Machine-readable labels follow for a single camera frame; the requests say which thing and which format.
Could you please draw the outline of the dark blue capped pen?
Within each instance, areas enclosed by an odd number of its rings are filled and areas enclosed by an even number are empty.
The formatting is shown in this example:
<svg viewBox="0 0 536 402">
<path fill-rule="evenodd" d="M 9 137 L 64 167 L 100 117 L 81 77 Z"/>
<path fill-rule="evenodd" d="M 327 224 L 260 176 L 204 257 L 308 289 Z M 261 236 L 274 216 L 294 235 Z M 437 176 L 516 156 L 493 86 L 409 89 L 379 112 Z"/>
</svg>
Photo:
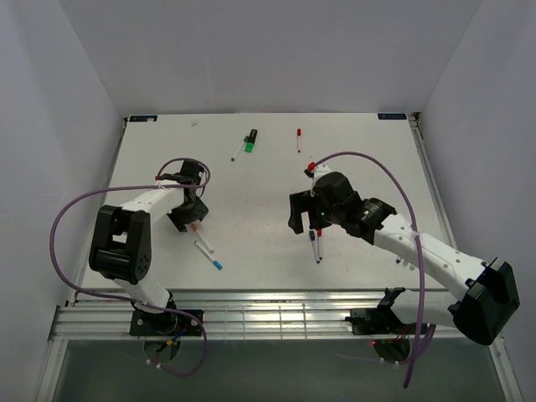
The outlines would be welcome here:
<svg viewBox="0 0 536 402">
<path fill-rule="evenodd" d="M 313 251 L 314 260 L 317 264 L 319 264 L 321 262 L 321 259 L 319 255 L 316 231 L 314 229 L 310 229 L 308 233 L 309 233 L 310 241 L 312 243 L 312 251 Z"/>
</svg>

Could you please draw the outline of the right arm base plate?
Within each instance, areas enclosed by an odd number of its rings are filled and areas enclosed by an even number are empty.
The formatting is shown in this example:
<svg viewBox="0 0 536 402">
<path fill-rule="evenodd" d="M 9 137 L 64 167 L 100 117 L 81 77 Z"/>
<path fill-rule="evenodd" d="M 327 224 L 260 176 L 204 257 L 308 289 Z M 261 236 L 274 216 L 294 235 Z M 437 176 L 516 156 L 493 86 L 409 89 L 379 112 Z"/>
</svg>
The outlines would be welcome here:
<svg viewBox="0 0 536 402">
<path fill-rule="evenodd" d="M 344 318 L 353 335 L 395 334 L 405 325 L 389 309 L 354 308 Z"/>
</svg>

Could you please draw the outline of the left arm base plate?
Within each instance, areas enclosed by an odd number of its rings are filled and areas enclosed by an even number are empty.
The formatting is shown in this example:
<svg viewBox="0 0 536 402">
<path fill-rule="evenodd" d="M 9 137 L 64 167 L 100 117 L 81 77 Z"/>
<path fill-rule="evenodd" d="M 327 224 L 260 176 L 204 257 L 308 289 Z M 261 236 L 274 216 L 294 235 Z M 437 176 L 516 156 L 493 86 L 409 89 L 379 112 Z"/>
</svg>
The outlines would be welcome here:
<svg viewBox="0 0 536 402">
<path fill-rule="evenodd" d="M 194 319 L 176 313 L 150 313 L 135 309 L 131 315 L 129 334 L 134 337 L 200 336 L 201 329 Z"/>
</svg>

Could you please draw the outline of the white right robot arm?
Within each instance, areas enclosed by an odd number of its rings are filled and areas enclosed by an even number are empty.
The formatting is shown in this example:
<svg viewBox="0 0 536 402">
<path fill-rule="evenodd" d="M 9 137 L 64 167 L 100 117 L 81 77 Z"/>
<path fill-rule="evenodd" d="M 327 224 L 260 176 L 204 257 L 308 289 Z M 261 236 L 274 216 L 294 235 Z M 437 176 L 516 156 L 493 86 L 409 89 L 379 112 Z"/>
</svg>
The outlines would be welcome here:
<svg viewBox="0 0 536 402">
<path fill-rule="evenodd" d="M 486 262 L 428 234 L 417 234 L 394 207 L 378 198 L 361 198 L 349 180 L 330 169 L 313 174 L 311 189 L 289 197 L 289 227 L 304 231 L 337 225 L 348 235 L 388 251 L 420 269 L 446 289 L 423 297 L 403 287 L 387 288 L 378 305 L 354 309 L 347 318 L 357 334 L 388 334 L 403 327 L 440 325 L 459 330 L 474 343 L 489 346 L 518 310 L 513 268 L 498 258 Z"/>
</svg>

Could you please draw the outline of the blue capped white pen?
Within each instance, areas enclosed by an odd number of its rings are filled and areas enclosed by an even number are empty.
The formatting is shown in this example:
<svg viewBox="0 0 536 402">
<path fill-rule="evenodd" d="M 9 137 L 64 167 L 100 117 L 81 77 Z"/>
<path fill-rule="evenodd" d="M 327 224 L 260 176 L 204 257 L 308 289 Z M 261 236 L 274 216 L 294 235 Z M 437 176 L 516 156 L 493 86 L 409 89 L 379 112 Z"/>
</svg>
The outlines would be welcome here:
<svg viewBox="0 0 536 402">
<path fill-rule="evenodd" d="M 197 250 L 199 250 L 203 256 L 219 271 L 223 269 L 223 266 L 211 255 L 211 253 L 205 249 L 197 240 L 193 242 Z"/>
</svg>

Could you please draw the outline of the orange capped white pen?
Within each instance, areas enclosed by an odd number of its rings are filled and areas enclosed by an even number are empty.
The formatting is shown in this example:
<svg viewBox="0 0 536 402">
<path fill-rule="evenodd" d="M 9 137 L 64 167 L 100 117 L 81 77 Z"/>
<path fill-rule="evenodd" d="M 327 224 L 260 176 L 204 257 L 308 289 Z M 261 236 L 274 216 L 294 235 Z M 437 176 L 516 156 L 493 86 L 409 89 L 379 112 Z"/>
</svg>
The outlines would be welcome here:
<svg viewBox="0 0 536 402">
<path fill-rule="evenodd" d="M 201 242 L 201 244 L 204 246 L 204 248 L 210 253 L 214 253 L 214 248 L 210 245 L 210 243 L 207 241 L 207 239 L 204 237 L 204 235 L 200 232 L 198 226 L 195 223 L 190 224 L 190 228 L 194 232 L 194 234 L 197 236 L 198 240 Z"/>
</svg>

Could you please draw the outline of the red capped white pen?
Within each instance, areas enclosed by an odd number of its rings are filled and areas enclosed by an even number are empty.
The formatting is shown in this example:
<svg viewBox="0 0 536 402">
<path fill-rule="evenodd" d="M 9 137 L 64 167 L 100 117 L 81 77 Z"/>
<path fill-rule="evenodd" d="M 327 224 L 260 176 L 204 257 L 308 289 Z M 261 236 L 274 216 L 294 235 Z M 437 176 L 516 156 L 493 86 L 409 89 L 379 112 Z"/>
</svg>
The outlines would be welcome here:
<svg viewBox="0 0 536 402">
<path fill-rule="evenodd" d="M 322 229 L 319 229 L 317 231 L 317 252 L 318 252 L 318 260 L 322 261 L 322 259 L 323 259 L 323 253 L 322 253 Z"/>
</svg>

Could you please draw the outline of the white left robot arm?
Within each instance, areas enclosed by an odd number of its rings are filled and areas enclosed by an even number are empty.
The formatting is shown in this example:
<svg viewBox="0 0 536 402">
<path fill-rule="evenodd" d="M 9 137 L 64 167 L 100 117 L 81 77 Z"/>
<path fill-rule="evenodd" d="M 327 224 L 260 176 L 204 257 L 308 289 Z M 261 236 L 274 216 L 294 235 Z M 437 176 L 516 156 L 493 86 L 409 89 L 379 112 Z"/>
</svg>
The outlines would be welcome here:
<svg viewBox="0 0 536 402">
<path fill-rule="evenodd" d="M 159 334 L 172 332 L 178 315 L 169 307 L 172 294 L 150 272 L 152 226 L 163 218 L 185 233 L 209 209 L 197 194 L 210 173 L 201 162 L 183 161 L 177 173 L 158 173 L 156 187 L 119 206 L 100 208 L 90 247 L 89 267 L 120 286 L 133 306 L 150 313 L 149 325 Z"/>
</svg>

